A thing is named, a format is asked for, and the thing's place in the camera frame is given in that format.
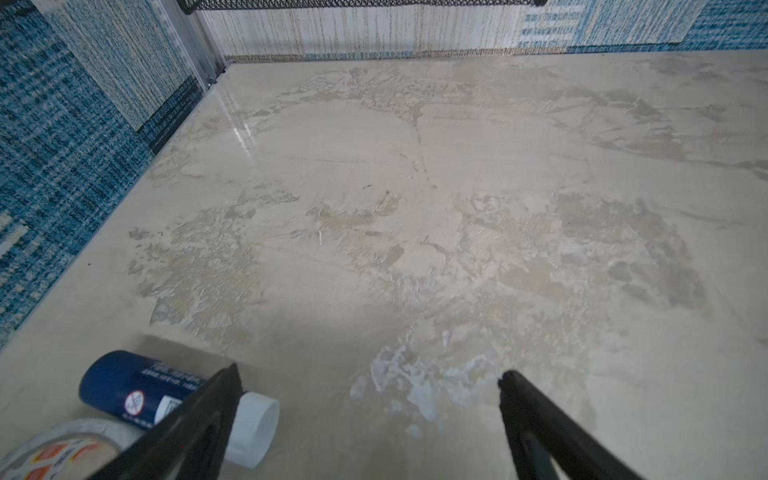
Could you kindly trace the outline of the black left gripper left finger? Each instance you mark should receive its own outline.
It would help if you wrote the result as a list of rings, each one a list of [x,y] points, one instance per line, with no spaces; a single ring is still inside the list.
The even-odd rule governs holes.
[[[93,479],[216,479],[243,388],[236,364],[219,370]]]

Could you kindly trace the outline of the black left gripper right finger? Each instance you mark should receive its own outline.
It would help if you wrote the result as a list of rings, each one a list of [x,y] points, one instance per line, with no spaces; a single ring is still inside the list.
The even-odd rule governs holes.
[[[516,370],[498,380],[500,411],[519,479],[638,479],[640,476]]]

